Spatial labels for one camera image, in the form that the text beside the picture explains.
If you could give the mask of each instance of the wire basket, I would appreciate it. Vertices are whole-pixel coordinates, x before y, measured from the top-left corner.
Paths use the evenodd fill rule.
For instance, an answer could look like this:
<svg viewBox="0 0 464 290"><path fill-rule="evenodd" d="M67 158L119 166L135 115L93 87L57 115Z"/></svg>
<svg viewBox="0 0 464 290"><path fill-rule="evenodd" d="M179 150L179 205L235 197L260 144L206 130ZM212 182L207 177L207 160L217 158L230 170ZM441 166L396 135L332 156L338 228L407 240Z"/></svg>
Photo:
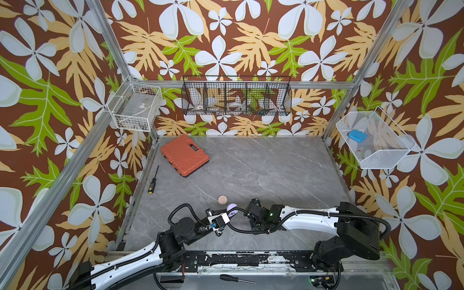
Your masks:
<svg viewBox="0 0 464 290"><path fill-rule="evenodd" d="M119 100L111 116L119 129L150 132L161 103L161 88L131 83L115 97Z"/></svg>
<svg viewBox="0 0 464 290"><path fill-rule="evenodd" d="M361 169L392 169L415 145L415 141L380 107L369 112L349 112L336 126ZM393 129L400 131L406 138L400 138ZM353 130L367 137L357 142L348 136Z"/></svg>
<svg viewBox="0 0 464 290"><path fill-rule="evenodd" d="M240 81L186 80L182 87L184 115L287 116L291 112L290 77L244 77Z"/></svg>

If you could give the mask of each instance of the black cable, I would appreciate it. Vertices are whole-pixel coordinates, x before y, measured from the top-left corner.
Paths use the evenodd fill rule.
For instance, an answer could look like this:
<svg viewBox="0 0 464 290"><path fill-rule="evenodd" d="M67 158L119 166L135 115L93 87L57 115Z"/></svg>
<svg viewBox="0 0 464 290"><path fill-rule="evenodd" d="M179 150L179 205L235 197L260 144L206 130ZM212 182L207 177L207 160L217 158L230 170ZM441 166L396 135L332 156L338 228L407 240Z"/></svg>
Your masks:
<svg viewBox="0 0 464 290"><path fill-rule="evenodd" d="M132 258L130 260L124 261L124 262L114 264L114 265L112 265L112 267L105 268L105 269L103 269L103 270L101 270L101 271L99 271L99 272L97 272L97 273L95 273L93 275L90 275L90 276L85 277L84 279L78 280L72 286L70 286L68 288L68 290L74 290L74 289L78 289L78 288L80 289L80 286L82 286L83 284L92 281L92 279L95 279L96 277L98 277L98 276L100 276L100 275L102 275L102 274L104 274L106 272L109 272L109 271L114 270L116 268L128 265L130 263L133 263L133 262L136 262L136 261L139 261L139 260L142 260L142 259L148 257L149 255L153 254L155 252L156 248L158 247L160 236L161 236L161 233L159 232L158 235L156 236L155 245L153 246L153 248L151 248L150 251L146 252L145 254L143 254L143 255L141 255L139 257L135 257L135 258Z"/></svg>
<svg viewBox="0 0 464 290"><path fill-rule="evenodd" d="M233 209L230 209L227 211L227 215L229 215L232 211L239 211L239 212L244 212L247 214L247 217L249 219L251 219L250 217L250 213L248 211L246 211L245 209L243 208L240 208L240 207L234 207ZM231 225L231 223L227 223L227 225L229 226L229 228L231 228L234 232L239 232L239 233L249 233L249 234L260 234L260 233L269 233L267 231L246 231L246 230L240 230L234 226Z"/></svg>
<svg viewBox="0 0 464 290"><path fill-rule="evenodd" d="M166 288L164 288L163 286L161 286L160 281L158 281L158 278L156 277L156 273L153 273L153 278L155 278L155 283L156 283L156 285L157 285L161 290L167 290Z"/></svg>
<svg viewBox="0 0 464 290"><path fill-rule="evenodd" d="M234 207L234 208L228 210L227 214L229 214L230 212L232 212L234 210L238 210L238 211L244 212L246 214L249 214L246 210L244 210L243 208L239 208L239 207ZM239 233L246 233L246 234L262 234L262 233L266 233L267 234L267 233L271 233L271 232L276 232L277 229L286 220L288 220L289 218L291 218L294 215L302 214L302 213L321 215L321 216L328 216L328 217L334 217L334 218L368 219L368 220L372 220L372 221L377 221L377 222L382 223L382 224L385 225L385 231L379 236L379 239L381 239L381 240L384 239L385 237L387 237L388 234L391 231L391 226L386 220L380 219L380 218L377 218L377 217L373 217L373 216L370 216L370 215L357 215L357 214L348 214L348 213L328 213L328 212L314 211L314 210L299 210L299 211L296 211L296 212L292 212L292 213L288 214L287 216L285 216L283 219L281 219L281 221L275 227L269 229L268 231L245 231L245 230L240 230L240 229L235 228L230 223L228 223L228 225L233 231L239 232Z"/></svg>
<svg viewBox="0 0 464 290"><path fill-rule="evenodd" d="M342 267L342 262L339 260L338 261L337 280L335 281L334 286L332 286L329 290L335 290L338 287L338 285L340 284L340 279L342 277L342 271L340 270L341 267Z"/></svg>
<svg viewBox="0 0 464 290"><path fill-rule="evenodd" d="M188 207L188 209L190 210L190 213L192 214L192 216L195 218L196 221L198 221L202 226L206 227L206 225L198 218L198 216L195 214L195 211L193 210L192 206L188 203L184 203L184 204L181 204L180 206L176 207L172 213L170 213L170 215L168 216L168 223L170 225L175 225L175 223L171 220L173 218L173 216L176 214L176 212L178 212L181 208L184 208L184 207Z"/></svg>

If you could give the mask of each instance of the screwdriver shaft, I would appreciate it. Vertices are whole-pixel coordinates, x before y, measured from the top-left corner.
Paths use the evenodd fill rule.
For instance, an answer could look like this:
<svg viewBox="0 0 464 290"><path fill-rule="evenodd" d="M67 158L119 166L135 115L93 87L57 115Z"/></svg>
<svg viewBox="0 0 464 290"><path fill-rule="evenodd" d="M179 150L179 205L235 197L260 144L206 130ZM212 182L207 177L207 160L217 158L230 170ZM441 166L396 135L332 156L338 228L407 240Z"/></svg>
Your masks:
<svg viewBox="0 0 464 290"><path fill-rule="evenodd" d="M240 282L247 282L247 283L251 283L251 284L256 284L255 282L246 281L246 280L240 280L240 279L239 279L239 281L240 281Z"/></svg>

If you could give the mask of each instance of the orange toolbox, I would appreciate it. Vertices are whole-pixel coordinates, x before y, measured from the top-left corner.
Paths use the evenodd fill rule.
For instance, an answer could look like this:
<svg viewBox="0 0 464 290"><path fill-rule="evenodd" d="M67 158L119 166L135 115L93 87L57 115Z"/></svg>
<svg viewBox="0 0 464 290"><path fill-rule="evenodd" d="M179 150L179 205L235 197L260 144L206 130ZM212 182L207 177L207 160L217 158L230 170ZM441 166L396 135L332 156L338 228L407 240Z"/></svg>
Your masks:
<svg viewBox="0 0 464 290"><path fill-rule="evenodd" d="M183 177L209 161L209 156L186 135L161 147L161 153Z"/></svg>

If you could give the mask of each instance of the white wire basket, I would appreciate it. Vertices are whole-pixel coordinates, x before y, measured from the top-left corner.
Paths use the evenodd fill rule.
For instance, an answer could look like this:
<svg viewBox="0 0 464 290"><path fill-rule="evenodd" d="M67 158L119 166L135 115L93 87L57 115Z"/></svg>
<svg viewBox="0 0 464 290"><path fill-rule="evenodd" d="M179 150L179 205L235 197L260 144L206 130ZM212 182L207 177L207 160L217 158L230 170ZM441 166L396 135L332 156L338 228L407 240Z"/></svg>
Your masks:
<svg viewBox="0 0 464 290"><path fill-rule="evenodd" d="M161 88L132 83L116 96L119 100L111 116L119 129L150 132L161 103Z"/></svg>
<svg viewBox="0 0 464 290"><path fill-rule="evenodd" d="M380 107L369 112L349 112L336 126L361 169L392 169L415 145L415 141ZM357 142L348 136L353 130L367 137Z"/></svg>

